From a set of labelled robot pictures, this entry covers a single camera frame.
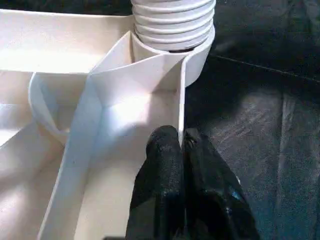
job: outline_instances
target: white panel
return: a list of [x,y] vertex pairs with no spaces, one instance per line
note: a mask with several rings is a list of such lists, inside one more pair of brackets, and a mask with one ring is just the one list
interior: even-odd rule
[[61,168],[39,239],[70,240],[75,234],[101,114],[102,107],[96,91],[92,83],[87,81],[75,111]]
[[0,147],[0,240],[37,237],[62,153],[62,145],[36,123]]
[[88,73],[133,26],[132,16],[1,9],[0,19],[0,69],[27,72]]

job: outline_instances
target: white cylinder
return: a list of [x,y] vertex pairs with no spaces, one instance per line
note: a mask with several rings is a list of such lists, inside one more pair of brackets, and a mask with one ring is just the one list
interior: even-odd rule
[[131,0],[135,33],[146,45],[183,51],[203,43],[213,28],[216,0]]

